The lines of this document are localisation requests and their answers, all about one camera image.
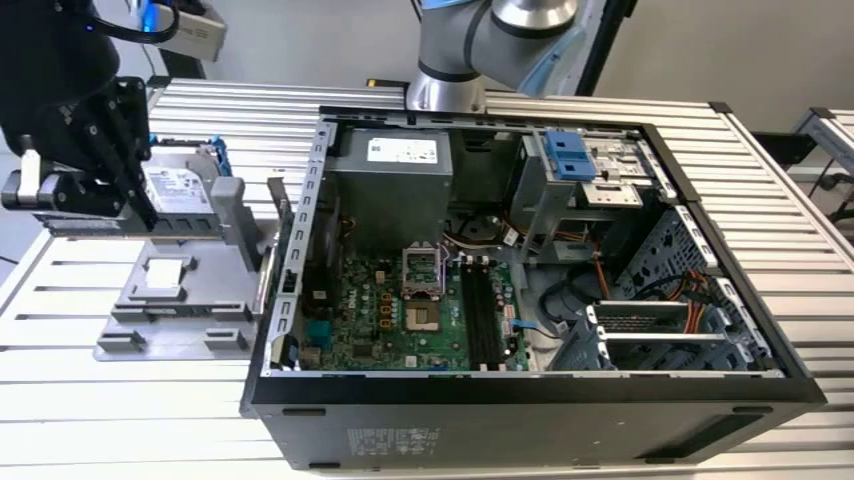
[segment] black cable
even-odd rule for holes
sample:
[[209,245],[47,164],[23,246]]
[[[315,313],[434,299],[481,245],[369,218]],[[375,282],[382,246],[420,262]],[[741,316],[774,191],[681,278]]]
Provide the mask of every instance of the black cable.
[[833,224],[836,224],[837,222],[841,222],[843,220],[848,220],[849,218],[854,218],[854,210],[845,210],[843,212],[836,212],[828,216],[828,219]]
[[833,162],[834,162],[834,160],[832,158],[830,161],[828,162],[828,165],[825,165],[825,170],[822,170],[822,174],[816,179],[816,183],[813,184],[813,188],[810,189],[810,194],[808,195],[808,198],[813,198],[813,194],[816,193],[816,189],[818,188],[818,184],[822,181],[822,178],[825,177],[825,174],[828,173],[828,170],[830,170],[830,165],[833,165]]
[[151,0],[151,3],[166,5],[173,10],[173,24],[166,28],[166,30],[161,30],[159,32],[143,32],[141,30],[121,27],[115,23],[111,23],[99,17],[81,14],[75,15],[83,22],[85,28],[91,32],[101,33],[102,35],[107,35],[109,37],[134,43],[163,43],[170,41],[178,33],[182,12],[178,7],[178,2],[174,0]]
[[[131,0],[125,0],[125,4],[129,6],[129,12],[131,11]],[[141,45],[143,49],[143,55],[146,55],[146,60],[149,60],[149,66],[151,67],[151,75],[158,75],[158,69],[155,68],[155,62],[151,60],[151,55],[149,55],[149,50],[146,50],[146,46]]]
[[526,332],[532,331],[532,332],[537,332],[540,333],[544,337],[546,338],[552,338],[553,340],[561,340],[561,337],[554,336],[552,333],[545,332],[544,330],[541,330],[540,328],[536,327],[517,327],[524,329]]
[[649,295],[646,295],[646,293],[661,287],[662,285],[669,284],[670,282],[674,282],[677,280],[682,280],[682,278],[685,278],[685,274],[684,275],[670,275],[669,277],[665,277],[660,280],[656,280],[653,283],[650,283],[646,287],[644,287],[638,293],[636,293],[636,296],[632,297],[633,300],[642,300],[645,298],[648,298]]
[[[537,307],[538,307],[541,313],[544,314],[544,317],[546,317],[553,323],[561,323],[561,322],[565,322],[565,321],[569,320],[569,319],[564,318],[562,316],[553,314],[549,311],[549,306],[546,305],[546,303],[549,301],[549,297],[552,297],[553,295],[560,293],[561,290],[564,290],[565,288],[568,290],[570,290],[570,293],[573,295],[576,295],[576,298],[578,298],[578,300],[582,301],[586,304],[598,302],[601,300],[601,299],[588,295],[574,285],[574,282],[576,282],[577,278],[584,273],[584,271],[585,271],[585,269],[588,267],[590,267],[589,264],[576,265],[576,266],[570,267],[568,269],[565,278],[562,280],[560,280],[558,282],[556,282],[553,285],[550,285],[549,288],[546,288],[546,290],[541,294],[540,298],[537,299]],[[569,306],[568,306],[568,311],[569,311],[570,315],[577,316],[576,312],[573,312],[573,310],[569,308]]]
[[416,16],[418,17],[418,23],[422,23],[422,9],[421,9],[421,0],[410,0],[410,4],[413,5],[413,11],[416,12]]

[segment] cable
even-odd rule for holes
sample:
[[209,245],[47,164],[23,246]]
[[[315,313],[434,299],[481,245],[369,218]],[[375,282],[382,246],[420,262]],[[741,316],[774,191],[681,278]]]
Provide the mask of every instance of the cable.
[[416,16],[418,17],[418,23],[422,23],[421,0],[410,0],[410,4],[413,5],[413,11],[416,12]]
[[602,262],[600,261],[600,242],[594,242],[596,251],[593,252],[593,263],[597,267],[597,277],[600,279],[600,290],[602,291],[602,298],[612,299],[612,292],[609,291],[609,282],[605,280],[605,272],[602,271]]
[[452,234],[449,232],[444,233],[444,236],[446,238],[446,240],[449,242],[452,242],[454,245],[457,245],[460,248],[465,248],[466,250],[486,250],[488,248],[496,248],[496,247],[501,247],[504,244],[502,243],[488,243],[488,244],[472,244],[472,243],[465,243],[460,240],[457,240]]
[[834,159],[832,158],[830,161],[828,162],[828,165],[825,165],[825,170],[822,170],[822,174],[816,179],[816,183],[813,184],[813,188],[810,189],[810,194],[808,195],[808,198],[813,198],[813,194],[816,193],[816,189],[818,188],[818,184],[822,181],[822,178],[825,177],[825,174],[828,173],[828,170],[830,170],[830,165],[833,165],[833,162],[834,162]]
[[836,212],[828,216],[828,219],[833,224],[836,224],[837,222],[841,222],[843,220],[848,220],[849,218],[854,218],[854,210],[845,210],[843,212]]
[[161,30],[159,32],[143,32],[141,30],[121,27],[115,23],[111,23],[99,17],[83,15],[78,12],[74,12],[73,15],[75,15],[83,22],[83,26],[90,32],[101,33],[102,35],[107,35],[109,37],[134,43],[163,43],[170,41],[178,33],[182,12],[175,0],[151,0],[151,3],[166,5],[173,10],[173,24],[166,28],[166,30]]
[[540,328],[537,328],[537,327],[521,327],[521,326],[517,326],[517,327],[514,327],[514,328],[520,328],[520,329],[526,330],[526,331],[537,332],[537,333],[540,333],[544,337],[550,338],[550,339],[553,339],[553,340],[561,340],[561,337],[554,336],[552,333],[545,332],[544,330],[541,330],[541,329],[540,329]]
[[[589,264],[584,264],[584,265],[576,265],[573,267],[570,267],[566,271],[566,277],[560,280],[558,282],[556,282],[541,294],[540,298],[537,299],[537,307],[541,311],[541,313],[544,314],[544,317],[546,317],[553,323],[561,323],[568,321],[569,319],[564,318],[560,315],[553,314],[549,311],[549,306],[546,305],[546,302],[549,300],[549,297],[552,297],[554,294],[557,294],[558,292],[561,292],[562,289],[568,289],[570,291],[570,293],[573,295],[576,295],[576,298],[586,303],[586,304],[592,304],[594,302],[598,302],[600,299],[592,297],[590,295],[588,295],[585,292],[582,292],[578,287],[574,284],[576,279],[578,278],[578,276],[584,273],[584,269],[586,267],[589,267]],[[564,302],[565,307],[568,307],[568,311],[569,314],[572,316],[578,317],[577,313],[573,311],[572,308],[569,308],[569,305],[566,304],[565,300],[564,300],[564,296],[561,297],[561,301]]]
[[653,290],[657,287],[661,287],[662,285],[669,284],[670,282],[674,282],[677,280],[681,280],[685,278],[685,274],[682,275],[670,275],[669,277],[665,277],[660,280],[656,280],[653,283],[650,283],[646,287],[644,287],[638,293],[636,293],[636,296],[632,297],[633,300],[642,300],[646,297],[644,296],[645,293],[648,293],[649,290]]

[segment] white wall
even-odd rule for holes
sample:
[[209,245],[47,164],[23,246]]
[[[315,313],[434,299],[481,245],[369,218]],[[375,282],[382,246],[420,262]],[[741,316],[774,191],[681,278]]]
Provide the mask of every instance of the white wall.
[[407,0],[211,0],[229,24],[213,80],[363,87],[409,81],[420,23]]
[[788,131],[812,106],[854,108],[854,1],[641,0],[598,96],[725,101]]

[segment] metal chassis frame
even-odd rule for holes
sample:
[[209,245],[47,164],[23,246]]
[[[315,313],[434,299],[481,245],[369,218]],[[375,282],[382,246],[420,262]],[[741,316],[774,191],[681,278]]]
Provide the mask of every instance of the metal chassis frame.
[[[341,131],[337,121],[357,122],[363,127],[386,126],[387,117],[407,115],[399,111],[365,111],[327,107],[322,107],[321,113],[322,122],[319,123],[310,154],[310,169],[321,167],[323,164],[327,149],[333,145],[330,139]],[[446,117],[444,114],[421,113],[418,116],[410,114],[405,118],[406,124],[410,126],[424,124],[436,127],[437,123],[449,123],[444,117]],[[461,127],[466,126],[466,121],[469,122],[468,125],[476,128],[478,122],[489,121],[496,124],[494,127],[490,125],[490,128],[516,131],[530,131],[532,128],[542,129],[546,125],[561,127],[561,122],[565,122],[560,119],[533,119],[500,115],[490,115],[489,117],[453,115],[453,118],[458,122],[462,121],[462,123],[457,124]],[[641,129],[645,139],[658,154],[669,177],[677,185],[680,199],[709,240],[713,252],[718,256],[720,268],[733,281],[746,307],[762,328],[766,340],[774,349],[776,359],[780,361],[782,370],[786,371],[788,378],[724,376],[721,378],[661,378],[654,375],[626,375],[622,378],[584,378],[586,376],[577,377],[570,372],[566,372],[566,375],[544,376],[542,378],[501,378],[501,374],[489,377],[489,373],[485,373],[484,375],[476,374],[466,378],[454,378],[452,380],[449,380],[448,376],[446,378],[440,378],[442,375],[430,376],[429,378],[374,377],[367,374],[369,372],[347,375],[335,374],[327,377],[318,376],[314,372],[311,375],[306,375],[303,372],[287,372],[283,375],[278,375],[271,370],[270,365],[266,364],[265,359],[270,358],[267,355],[271,353],[267,336],[290,331],[290,323],[293,322],[283,323],[279,318],[273,320],[267,329],[262,325],[263,331],[259,332],[242,400],[245,412],[265,412],[265,415],[269,415],[271,409],[281,410],[286,407],[287,410],[287,408],[293,407],[298,410],[309,409],[315,412],[323,412],[313,414],[323,416],[326,415],[327,406],[334,405],[373,405],[379,408],[381,405],[409,404],[416,406],[417,404],[452,405],[461,403],[484,405],[609,404],[614,403],[616,399],[620,399],[624,404],[628,403],[637,405],[638,408],[645,408],[644,405],[652,403],[702,402],[713,398],[716,402],[732,404],[734,412],[741,411],[744,408],[746,408],[745,411],[753,413],[762,412],[760,415],[765,416],[765,419],[758,422],[762,425],[760,429],[757,429],[757,424],[745,425],[744,428],[729,432],[712,443],[698,445],[686,455],[676,451],[661,451],[652,452],[650,456],[638,459],[648,463],[660,461],[692,463],[722,452],[733,445],[730,442],[733,442],[734,438],[744,439],[746,431],[753,431],[753,434],[760,433],[760,431],[796,418],[805,411],[826,403],[816,380],[794,353],[794,348],[784,336],[768,307],[756,292],[736,256],[725,243],[724,234],[702,207],[700,195],[664,143],[657,128],[650,124],[634,125],[625,122],[604,121],[573,121],[572,126],[577,128],[580,124],[598,127],[632,126]],[[305,180],[306,191],[313,191],[313,189],[317,191],[319,183],[314,185],[311,183],[319,182],[321,175],[321,168],[314,173],[310,171]],[[303,221],[309,220],[310,222],[313,213],[307,210],[314,210],[311,194],[305,194],[303,201],[299,204],[298,217],[302,213],[306,213]],[[301,225],[299,222],[298,218],[295,232],[291,237],[291,241],[295,242],[294,248],[305,248],[303,243],[309,241],[307,238],[298,240],[297,229]],[[305,224],[303,227],[306,231],[310,231],[311,224]],[[291,252],[294,248],[289,248],[289,254],[286,255],[286,269],[287,262],[293,259]],[[285,311],[286,303],[289,305],[287,308],[295,309],[299,288],[294,292],[287,292],[286,297],[282,301],[277,300],[274,314]],[[497,391],[502,392],[498,397],[494,395]],[[762,405],[770,404],[776,404],[776,407],[762,407]],[[782,404],[792,404],[790,409],[781,408]]]

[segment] aluminum extrusion table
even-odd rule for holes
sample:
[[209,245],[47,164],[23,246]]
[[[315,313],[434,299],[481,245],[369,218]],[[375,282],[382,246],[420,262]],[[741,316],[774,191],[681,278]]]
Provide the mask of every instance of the aluminum extrusion table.
[[[221,135],[258,218],[265,181],[299,194],[319,105],[401,108],[397,89],[175,80],[155,92],[153,132]],[[490,93],[496,114],[660,128],[829,405],[693,466],[573,470],[335,472],[374,478],[854,478],[854,251],[737,118],[704,103]],[[98,363],[93,346],[142,241],[45,234],[0,289],[0,478],[287,478],[293,472],[238,402],[246,361]]]

